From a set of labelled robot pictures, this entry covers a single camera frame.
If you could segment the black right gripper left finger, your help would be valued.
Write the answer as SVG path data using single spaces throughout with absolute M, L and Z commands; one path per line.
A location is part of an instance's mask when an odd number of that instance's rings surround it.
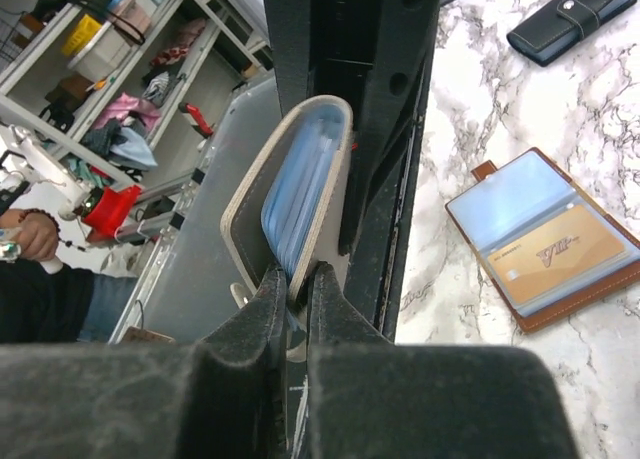
M 285 273 L 191 344 L 1 350 L 5 458 L 281 458 Z

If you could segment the person hand with bracelet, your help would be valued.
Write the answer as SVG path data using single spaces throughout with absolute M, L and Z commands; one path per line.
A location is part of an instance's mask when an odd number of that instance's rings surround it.
M 41 210 L 9 209 L 1 216 L 1 228 L 19 228 L 15 237 L 21 257 L 43 262 L 55 257 L 59 245 L 56 221 Z

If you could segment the grey card holder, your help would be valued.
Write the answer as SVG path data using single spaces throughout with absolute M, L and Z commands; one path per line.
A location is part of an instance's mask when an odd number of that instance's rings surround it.
M 247 287 L 280 265 L 295 302 L 320 261 L 346 278 L 339 251 L 352 150 L 353 113 L 342 98 L 320 95 L 295 106 L 257 155 L 220 222 Z

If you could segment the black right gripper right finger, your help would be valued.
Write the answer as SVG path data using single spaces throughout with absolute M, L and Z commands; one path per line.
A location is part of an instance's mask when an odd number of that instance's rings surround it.
M 333 267 L 309 283 L 315 458 L 575 458 L 551 373 L 504 346 L 397 346 L 345 298 Z

